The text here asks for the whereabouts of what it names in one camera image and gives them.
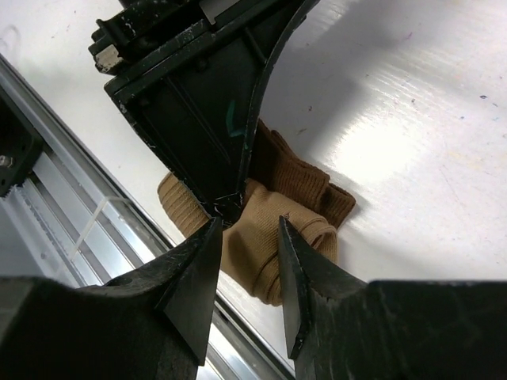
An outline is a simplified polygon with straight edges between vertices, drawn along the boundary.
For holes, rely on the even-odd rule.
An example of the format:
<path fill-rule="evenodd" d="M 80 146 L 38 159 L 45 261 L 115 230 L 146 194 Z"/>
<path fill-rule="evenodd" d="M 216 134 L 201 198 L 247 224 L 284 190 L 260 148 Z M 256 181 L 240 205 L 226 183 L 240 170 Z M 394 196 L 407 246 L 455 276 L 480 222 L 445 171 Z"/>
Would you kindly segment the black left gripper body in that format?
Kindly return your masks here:
<path fill-rule="evenodd" d="M 134 101 L 147 87 L 188 63 L 224 54 L 239 71 L 240 98 L 260 103 L 281 51 L 315 1 L 125 1 L 97 20 L 89 47 L 95 67 L 111 76 L 115 103 Z"/>

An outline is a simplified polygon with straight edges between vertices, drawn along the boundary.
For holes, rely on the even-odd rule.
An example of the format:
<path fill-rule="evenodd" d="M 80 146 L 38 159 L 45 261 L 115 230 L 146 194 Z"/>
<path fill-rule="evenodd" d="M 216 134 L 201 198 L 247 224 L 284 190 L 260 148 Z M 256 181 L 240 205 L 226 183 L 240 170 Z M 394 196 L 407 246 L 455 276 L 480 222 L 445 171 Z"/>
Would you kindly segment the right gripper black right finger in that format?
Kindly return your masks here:
<path fill-rule="evenodd" d="M 298 379 L 378 379 L 378 282 L 321 256 L 280 218 L 278 261 L 288 357 Z"/>

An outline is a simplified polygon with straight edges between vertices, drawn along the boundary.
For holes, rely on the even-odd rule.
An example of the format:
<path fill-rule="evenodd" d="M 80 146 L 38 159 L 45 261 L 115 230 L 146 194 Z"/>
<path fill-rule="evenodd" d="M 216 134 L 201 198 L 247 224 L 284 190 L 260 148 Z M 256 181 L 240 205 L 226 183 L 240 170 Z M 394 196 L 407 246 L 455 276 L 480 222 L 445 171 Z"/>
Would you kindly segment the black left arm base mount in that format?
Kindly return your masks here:
<path fill-rule="evenodd" d="M 1 197 L 21 185 L 43 150 L 44 141 L 7 93 L 1 90 Z"/>

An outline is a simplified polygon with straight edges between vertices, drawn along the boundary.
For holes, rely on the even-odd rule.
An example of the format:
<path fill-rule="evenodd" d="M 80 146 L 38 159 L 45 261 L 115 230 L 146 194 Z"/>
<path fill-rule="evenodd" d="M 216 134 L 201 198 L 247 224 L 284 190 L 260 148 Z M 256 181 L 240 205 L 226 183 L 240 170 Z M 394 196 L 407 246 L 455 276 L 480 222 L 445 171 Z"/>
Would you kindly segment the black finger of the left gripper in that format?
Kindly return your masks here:
<path fill-rule="evenodd" d="M 112 102 L 205 213 L 229 226 L 244 208 L 262 101 L 240 98 L 239 71 L 225 58 L 188 63 L 134 101 Z"/>

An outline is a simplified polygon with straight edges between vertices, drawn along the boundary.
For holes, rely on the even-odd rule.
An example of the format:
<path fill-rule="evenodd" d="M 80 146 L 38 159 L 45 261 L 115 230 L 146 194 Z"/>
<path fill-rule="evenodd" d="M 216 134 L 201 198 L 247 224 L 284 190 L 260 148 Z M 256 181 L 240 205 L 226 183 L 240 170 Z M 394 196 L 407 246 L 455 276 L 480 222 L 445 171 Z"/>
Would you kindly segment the tan brown ribbed sock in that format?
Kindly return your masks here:
<path fill-rule="evenodd" d="M 222 271 L 249 295 L 282 303 L 278 263 L 279 219 L 336 263 L 337 230 L 356 205 L 321 169 L 298 158 L 278 131 L 258 123 L 239 220 L 223 232 Z"/>

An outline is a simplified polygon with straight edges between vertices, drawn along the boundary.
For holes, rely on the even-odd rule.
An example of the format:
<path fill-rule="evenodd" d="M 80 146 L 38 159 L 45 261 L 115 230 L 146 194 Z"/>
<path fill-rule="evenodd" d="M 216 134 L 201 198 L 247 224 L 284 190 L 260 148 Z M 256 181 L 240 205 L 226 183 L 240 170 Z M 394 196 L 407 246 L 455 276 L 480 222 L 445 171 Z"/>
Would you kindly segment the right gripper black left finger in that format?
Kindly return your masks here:
<path fill-rule="evenodd" d="M 168 253 L 78 291 L 91 317 L 86 336 L 104 345 L 93 356 L 99 376 L 196 377 L 208 350 L 222 232 L 214 218 Z"/>

